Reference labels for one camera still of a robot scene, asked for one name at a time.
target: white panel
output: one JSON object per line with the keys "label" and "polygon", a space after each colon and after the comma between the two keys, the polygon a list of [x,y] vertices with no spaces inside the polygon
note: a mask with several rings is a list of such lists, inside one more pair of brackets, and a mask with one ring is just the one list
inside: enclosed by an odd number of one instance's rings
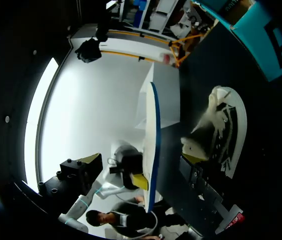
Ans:
{"label": "white panel", "polygon": [[158,93],[161,128],[178,123],[180,121],[179,70],[154,62],[139,93],[135,127],[137,129],[145,129],[146,127],[146,90],[150,82],[154,82]]}
{"label": "white panel", "polygon": [[156,11],[168,14],[173,10],[174,4],[177,1],[178,0],[161,0],[156,7]]}
{"label": "white panel", "polygon": [[166,21],[167,21],[167,16],[154,12],[150,17],[149,29],[162,30],[166,25]]}

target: black table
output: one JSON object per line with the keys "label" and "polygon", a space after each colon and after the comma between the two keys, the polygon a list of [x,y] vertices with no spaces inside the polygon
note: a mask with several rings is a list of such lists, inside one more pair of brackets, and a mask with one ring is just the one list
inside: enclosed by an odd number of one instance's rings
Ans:
{"label": "black table", "polygon": [[247,226],[264,229],[276,221],[272,217],[276,210],[282,212],[282,195],[278,195],[282,194],[282,170],[278,171],[282,165],[282,77],[267,82],[250,53],[220,23],[182,63],[179,75],[181,118],[180,123],[161,130],[158,192],[200,233],[214,235],[220,222],[179,172],[180,138],[195,127],[212,88],[231,87],[240,94],[247,113],[247,134],[231,197],[243,209]]}

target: white object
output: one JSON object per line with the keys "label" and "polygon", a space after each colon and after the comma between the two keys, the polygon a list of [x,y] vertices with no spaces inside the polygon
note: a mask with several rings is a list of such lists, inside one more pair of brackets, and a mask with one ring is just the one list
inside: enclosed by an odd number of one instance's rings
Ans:
{"label": "white object", "polygon": [[235,107],[237,116],[237,137],[235,148],[230,162],[230,169],[226,169],[225,171],[225,175],[232,179],[238,165],[243,144],[245,143],[248,122],[245,105],[240,95],[234,89],[225,86],[219,87],[216,92],[217,99],[222,99],[228,92],[230,92],[230,94],[224,99],[224,102]]}
{"label": "white object", "polygon": [[162,12],[168,14],[173,11],[175,4],[177,4],[178,0],[161,0],[156,7],[156,12]]}
{"label": "white object", "polygon": [[156,86],[160,105],[160,125],[165,128],[180,121],[180,83],[178,69],[154,62],[139,93],[135,127],[145,129],[147,122],[146,95],[149,83]]}
{"label": "white object", "polygon": [[168,18],[166,15],[154,12],[150,17],[149,29],[151,30],[162,30],[166,26]]}
{"label": "white object", "polygon": [[176,24],[171,26],[170,30],[178,39],[183,39],[189,34],[191,27],[186,25],[181,27],[179,24]]}

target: man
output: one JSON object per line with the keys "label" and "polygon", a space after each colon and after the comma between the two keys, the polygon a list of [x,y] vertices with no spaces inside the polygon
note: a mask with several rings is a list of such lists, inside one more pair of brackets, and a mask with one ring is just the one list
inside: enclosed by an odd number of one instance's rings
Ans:
{"label": "man", "polygon": [[[86,221],[95,227],[110,224],[119,234],[129,238],[143,235],[143,233],[138,232],[138,230],[144,228],[153,229],[155,227],[155,216],[151,212],[146,213],[144,207],[138,205],[139,203],[144,205],[145,199],[143,196],[136,196],[127,202],[117,203],[108,213],[90,210],[86,213]],[[166,215],[166,211],[169,208],[170,206],[164,200],[154,204],[152,211],[157,217],[158,228],[185,224],[185,221],[176,213]],[[142,239],[160,240],[158,236],[145,236]]]}

